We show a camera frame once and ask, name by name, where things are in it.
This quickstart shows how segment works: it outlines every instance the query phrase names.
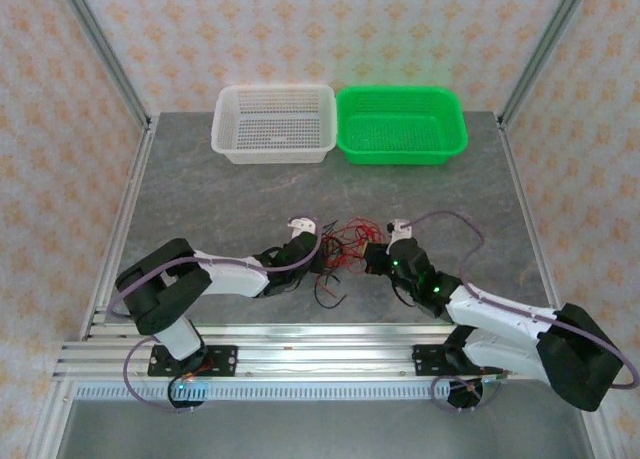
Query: tangled wires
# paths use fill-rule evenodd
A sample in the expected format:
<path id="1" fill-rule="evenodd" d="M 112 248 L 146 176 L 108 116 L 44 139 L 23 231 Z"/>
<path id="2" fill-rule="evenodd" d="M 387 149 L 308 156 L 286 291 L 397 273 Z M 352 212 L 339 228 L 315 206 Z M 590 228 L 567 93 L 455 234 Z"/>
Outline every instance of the tangled wires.
<path id="1" fill-rule="evenodd" d="M 322 253 L 324 256 L 324 270 L 316 278 L 313 287 L 313 297 L 318 305 L 324 309 L 335 309 L 347 295 L 338 297 L 328 287 L 329 279 L 340 283 L 336 272 L 338 269 L 347 269 L 352 274 L 363 274 L 365 262 L 362 257 L 367 243 L 383 243 L 385 236 L 380 226 L 373 221 L 356 217 L 351 219 L 346 226 L 336 229 L 338 221 L 333 221 L 322 228 Z M 324 304 L 318 298 L 318 289 L 330 295 L 337 302 L 332 305 Z"/>

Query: patterned wall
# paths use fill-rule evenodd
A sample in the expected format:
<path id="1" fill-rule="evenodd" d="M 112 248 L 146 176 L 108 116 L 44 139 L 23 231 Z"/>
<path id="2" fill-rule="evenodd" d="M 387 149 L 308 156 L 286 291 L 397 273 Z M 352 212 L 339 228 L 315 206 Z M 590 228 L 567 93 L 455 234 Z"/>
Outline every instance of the patterned wall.
<path id="1" fill-rule="evenodd" d="M 439 85 L 504 106 L 560 0 L 88 0 L 152 114 L 238 83 Z"/>
<path id="2" fill-rule="evenodd" d="M 638 366 L 639 11 L 640 0 L 584 0 L 509 130 L 560 299 Z M 603 411 L 620 457 L 640 457 L 640 390 L 610 392 Z"/>
<path id="3" fill-rule="evenodd" d="M 0 457 L 77 339 L 139 126 L 64 0 L 0 0 Z"/>

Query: black mounting plate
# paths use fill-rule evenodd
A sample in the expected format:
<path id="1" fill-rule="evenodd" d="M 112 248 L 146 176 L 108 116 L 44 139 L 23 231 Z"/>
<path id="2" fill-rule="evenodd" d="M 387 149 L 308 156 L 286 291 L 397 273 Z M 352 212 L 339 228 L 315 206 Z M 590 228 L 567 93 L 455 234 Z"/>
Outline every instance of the black mounting plate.
<path id="1" fill-rule="evenodd" d="M 411 355 L 416 376 L 484 376 L 504 374 L 496 367 L 478 367 L 473 364 L 456 367 L 447 361 L 444 344 L 417 344 Z"/>
<path id="2" fill-rule="evenodd" d="M 206 361 L 210 358 L 213 367 L 198 372 L 198 377 L 234 377 L 238 364 L 237 346 L 207 345 Z M 147 374 L 151 377 L 176 377 L 181 374 L 180 366 L 164 346 L 153 346 L 149 358 Z"/>

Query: marble surface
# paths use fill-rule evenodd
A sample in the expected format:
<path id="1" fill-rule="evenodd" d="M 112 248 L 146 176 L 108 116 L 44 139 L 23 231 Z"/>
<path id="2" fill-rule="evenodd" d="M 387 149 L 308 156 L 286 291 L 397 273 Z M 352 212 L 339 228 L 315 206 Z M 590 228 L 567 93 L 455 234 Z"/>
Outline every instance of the marble surface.
<path id="1" fill-rule="evenodd" d="M 212 120 L 212 113 L 160 116 L 120 270 L 174 237 L 211 254 L 246 257 L 287 242 L 286 221 L 299 213 L 322 224 L 359 215 L 384 225 L 452 209 L 471 216 L 486 236 L 469 263 L 470 280 L 503 297 L 548 304 L 490 113 L 465 114 L 467 150 L 438 167 L 356 166 L 338 149 L 320 164 L 234 165 L 211 149 Z M 416 226 L 414 236 L 436 268 L 454 275 L 477 241 L 463 223 L 444 216 Z M 347 271 L 339 277 L 334 291 L 348 297 L 334 310 L 316 304 L 314 278 L 307 276 L 280 296 L 203 296 L 189 316 L 197 324 L 434 322 L 401 304 L 386 278 Z"/>

